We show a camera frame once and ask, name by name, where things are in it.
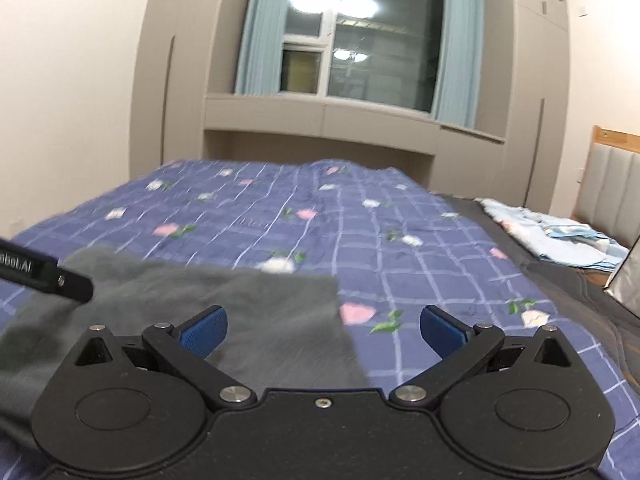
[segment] white wall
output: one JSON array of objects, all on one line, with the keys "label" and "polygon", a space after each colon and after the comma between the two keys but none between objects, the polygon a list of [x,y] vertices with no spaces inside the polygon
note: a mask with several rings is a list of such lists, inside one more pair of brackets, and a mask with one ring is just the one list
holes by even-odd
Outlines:
[{"label": "white wall", "polygon": [[594,124],[640,135],[640,0],[568,3],[571,83],[551,206],[558,216],[574,207]]},{"label": "white wall", "polygon": [[0,0],[0,235],[129,178],[147,0]]}]

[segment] headboard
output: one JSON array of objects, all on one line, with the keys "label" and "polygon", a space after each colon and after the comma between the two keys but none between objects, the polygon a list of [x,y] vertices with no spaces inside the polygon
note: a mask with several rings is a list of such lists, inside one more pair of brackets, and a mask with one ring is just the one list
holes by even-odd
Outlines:
[{"label": "headboard", "polygon": [[594,126],[574,218],[633,245],[640,235],[640,136]]}]

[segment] window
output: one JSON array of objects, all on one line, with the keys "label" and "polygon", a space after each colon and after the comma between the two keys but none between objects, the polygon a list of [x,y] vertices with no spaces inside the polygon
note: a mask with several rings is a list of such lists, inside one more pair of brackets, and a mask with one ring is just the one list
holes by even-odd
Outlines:
[{"label": "window", "polygon": [[444,0],[289,0],[281,90],[429,112]]}]

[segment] blue curtain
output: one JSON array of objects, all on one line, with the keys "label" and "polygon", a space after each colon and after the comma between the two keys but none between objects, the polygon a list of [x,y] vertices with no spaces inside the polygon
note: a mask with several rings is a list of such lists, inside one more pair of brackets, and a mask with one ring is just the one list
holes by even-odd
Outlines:
[{"label": "blue curtain", "polygon": [[265,95],[280,90],[288,1],[249,0],[238,58],[237,94]]},{"label": "blue curtain", "polygon": [[475,126],[483,41],[484,0],[445,0],[440,64],[431,107],[437,121]]}]

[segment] gray cloth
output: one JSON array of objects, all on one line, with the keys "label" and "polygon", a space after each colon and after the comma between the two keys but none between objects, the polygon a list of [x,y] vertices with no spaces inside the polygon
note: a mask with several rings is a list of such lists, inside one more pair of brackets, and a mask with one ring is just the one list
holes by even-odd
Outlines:
[{"label": "gray cloth", "polygon": [[77,304],[34,293],[0,336],[0,428],[27,446],[34,446],[29,418],[38,396],[92,324],[138,335],[155,322],[178,325],[220,304],[228,335],[207,360],[258,395],[268,386],[369,386],[331,276],[184,267],[96,249],[78,251],[64,266],[94,280],[94,298]]}]

